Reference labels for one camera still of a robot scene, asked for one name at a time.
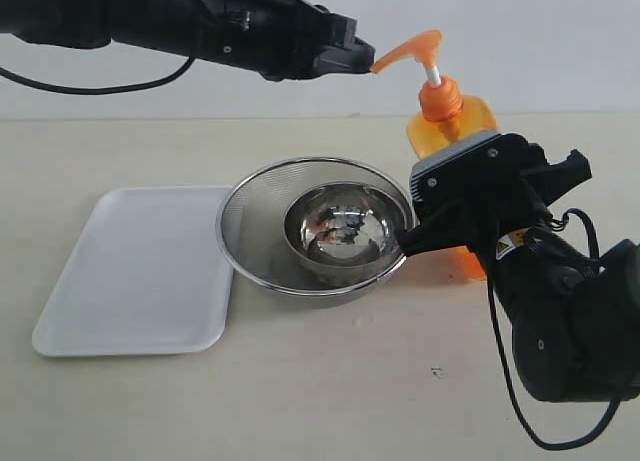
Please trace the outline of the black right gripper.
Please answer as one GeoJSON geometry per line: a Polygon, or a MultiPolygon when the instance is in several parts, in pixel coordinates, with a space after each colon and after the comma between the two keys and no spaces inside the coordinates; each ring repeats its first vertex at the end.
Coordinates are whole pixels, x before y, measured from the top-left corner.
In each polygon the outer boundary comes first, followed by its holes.
{"type": "Polygon", "coordinates": [[[589,160],[572,150],[551,164],[544,150],[523,136],[500,134],[419,182],[423,202],[413,201],[419,224],[397,229],[406,257],[466,246],[494,248],[512,230],[550,230],[548,206],[592,178],[589,160]]]}

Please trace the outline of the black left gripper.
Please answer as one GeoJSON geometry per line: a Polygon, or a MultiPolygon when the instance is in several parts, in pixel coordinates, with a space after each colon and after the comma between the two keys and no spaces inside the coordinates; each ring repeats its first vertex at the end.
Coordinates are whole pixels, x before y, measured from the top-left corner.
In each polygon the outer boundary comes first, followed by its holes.
{"type": "Polygon", "coordinates": [[[204,59],[269,81],[363,75],[375,61],[355,19],[305,0],[199,0],[199,14],[204,59]]]}

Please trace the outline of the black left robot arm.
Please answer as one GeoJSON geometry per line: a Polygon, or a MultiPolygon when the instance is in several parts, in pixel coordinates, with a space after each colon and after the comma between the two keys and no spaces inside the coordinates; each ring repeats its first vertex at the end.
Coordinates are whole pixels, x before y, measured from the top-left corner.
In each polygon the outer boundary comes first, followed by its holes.
{"type": "Polygon", "coordinates": [[[40,45],[121,44],[311,80],[361,75],[375,49],[348,16],[305,0],[1,0],[1,31],[40,45]]]}

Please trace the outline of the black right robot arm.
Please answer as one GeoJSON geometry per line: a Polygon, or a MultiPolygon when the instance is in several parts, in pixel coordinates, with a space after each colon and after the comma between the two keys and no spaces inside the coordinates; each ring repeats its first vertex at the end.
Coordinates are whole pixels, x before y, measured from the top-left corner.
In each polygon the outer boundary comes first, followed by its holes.
{"type": "Polygon", "coordinates": [[[518,375],[540,401],[639,393],[639,248],[581,253],[550,212],[590,176],[578,151],[552,164],[523,136],[489,130],[420,160],[409,180],[419,223],[398,232],[402,251],[476,255],[511,323],[518,375]]]}

